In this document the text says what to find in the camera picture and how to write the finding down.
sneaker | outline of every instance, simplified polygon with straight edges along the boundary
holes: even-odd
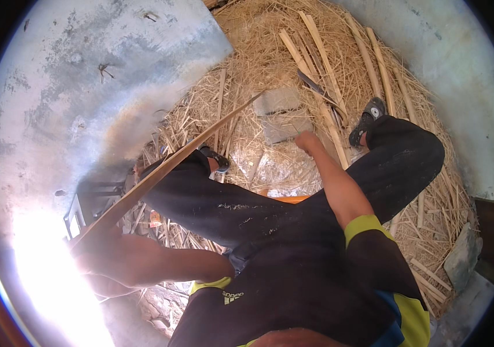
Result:
[[[362,112],[361,119],[357,126],[349,134],[349,144],[353,147],[361,145],[362,135],[370,129],[375,120],[386,114],[386,104],[382,99],[372,98]]]
[[[224,173],[229,170],[229,160],[225,156],[221,156],[210,149],[207,144],[203,143],[201,146],[199,146],[199,151],[204,154],[205,157],[212,158],[218,163],[219,168],[216,171]]]

blade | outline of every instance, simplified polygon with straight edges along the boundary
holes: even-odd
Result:
[[[320,95],[324,95],[324,90],[322,88],[320,88],[320,86],[318,84],[316,84],[313,80],[311,80],[306,74],[302,73],[301,70],[297,69],[297,76],[299,76],[299,78],[305,82],[306,84],[308,84],[309,87],[311,87],[311,89],[317,93],[319,93]]]

dry straw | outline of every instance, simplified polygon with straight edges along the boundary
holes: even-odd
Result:
[[[312,15],[316,22],[346,104],[349,124],[356,124],[373,92],[361,53],[346,21],[346,11],[318,0],[237,1],[216,13],[216,21],[233,44],[235,52],[205,74],[183,100],[170,110],[164,128],[153,135],[153,141],[145,147],[138,166],[144,167],[171,153],[217,121],[221,69],[227,69],[222,114],[232,111],[253,93],[264,88],[297,87],[302,108],[306,110],[307,117],[311,117],[317,134],[325,144],[331,143],[314,96],[299,82],[296,63],[278,36],[278,32],[284,29],[292,37],[300,35],[310,39],[310,33],[298,13],[300,10]],[[359,23],[355,25],[370,54],[382,88],[370,40],[364,27]],[[438,278],[449,283],[442,267],[443,262],[463,224],[467,220],[476,224],[476,218],[473,217],[475,212],[459,176],[449,135],[430,101],[434,96],[403,67],[396,52],[380,41],[379,46],[391,81],[397,117],[409,118],[393,74],[394,68],[403,75],[416,111],[417,124],[437,135],[446,153],[440,175],[425,190],[423,227],[416,227],[415,199],[401,212],[395,238],[408,261],[417,259]],[[218,174],[215,179],[259,193],[269,192],[280,196],[313,194],[321,188],[313,161],[297,149],[292,141],[266,145],[262,126],[252,107],[245,109],[238,117],[236,126],[230,122],[220,130],[217,150],[229,154],[232,166],[225,177]],[[354,161],[363,153],[348,148],[348,131],[342,129],[340,135],[346,154]],[[254,180],[248,182],[247,177],[252,170],[256,170],[256,174]],[[165,246],[204,248],[220,253],[224,251],[169,220],[165,220],[164,225],[158,228],[155,237]],[[447,296],[444,303],[432,307],[432,313],[436,317],[440,316],[453,298],[453,291],[447,291],[421,269],[413,269]]]

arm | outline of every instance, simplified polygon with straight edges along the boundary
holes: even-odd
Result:
[[[103,276],[127,288],[152,287],[161,281],[212,282],[235,275],[229,260],[214,252],[166,248],[137,235],[110,239],[76,258],[82,274]]]
[[[361,188],[336,161],[328,155],[316,135],[304,131],[295,138],[297,146],[312,156],[322,178],[324,193],[341,228],[361,215],[374,211]]]

hand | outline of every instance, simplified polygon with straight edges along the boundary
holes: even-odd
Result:
[[[313,133],[308,130],[300,133],[295,136],[295,144],[300,149],[304,150],[306,154],[309,156],[313,156],[313,151],[319,147],[323,147],[320,139]]]

